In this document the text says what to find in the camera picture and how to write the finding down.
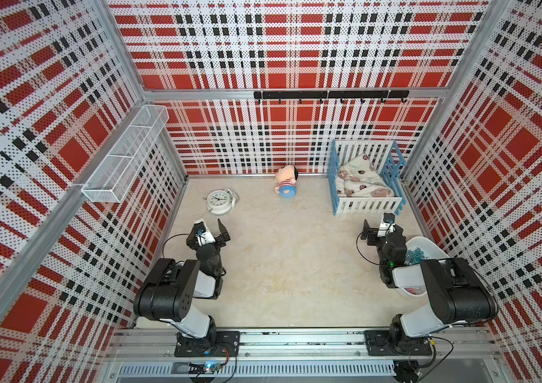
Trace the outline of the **white plastic storage box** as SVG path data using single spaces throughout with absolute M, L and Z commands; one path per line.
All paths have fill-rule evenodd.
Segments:
M 448 255 L 430 239 L 415 236 L 406 241 L 406 261 L 392 271 L 399 295 L 406 298 L 422 298 L 427 295 L 420 263 L 424 260 L 443 260 Z

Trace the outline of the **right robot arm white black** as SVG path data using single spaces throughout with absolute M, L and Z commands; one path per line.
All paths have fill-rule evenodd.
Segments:
M 451 258 L 430 239 L 406 239 L 395 216 L 386 213 L 377 228 L 367 221 L 358 240 L 377 250 L 382 283 L 392 290 L 423 290 L 428 303 L 398 314 L 390 325 L 395 341 L 425 338 L 448 327 L 489 322 L 498 305 L 469 263 Z

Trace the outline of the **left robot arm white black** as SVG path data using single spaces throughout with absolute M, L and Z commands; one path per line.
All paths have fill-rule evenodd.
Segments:
M 218 229 L 215 235 L 205 220 L 196 221 L 186 235 L 186 246 L 195 251 L 195 258 L 160 258 L 155 263 L 135 296 L 136 316 L 167 323 L 186 340 L 216 342 L 215 320 L 197 309 L 194 300 L 215 300 L 221 293 L 226 275 L 221 249 L 230 241 L 230 234 L 221 220 Z

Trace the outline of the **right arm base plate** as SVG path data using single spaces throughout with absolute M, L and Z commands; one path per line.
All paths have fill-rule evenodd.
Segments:
M 410 338 L 390 330 L 366 330 L 363 335 L 368 355 L 371 357 L 428 357 L 434 353 L 427 338 Z

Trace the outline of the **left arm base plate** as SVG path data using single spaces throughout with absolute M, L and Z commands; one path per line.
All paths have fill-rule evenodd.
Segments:
M 216 331 L 205 338 L 187 337 L 177 333 L 175 357 L 237 357 L 241 332 Z

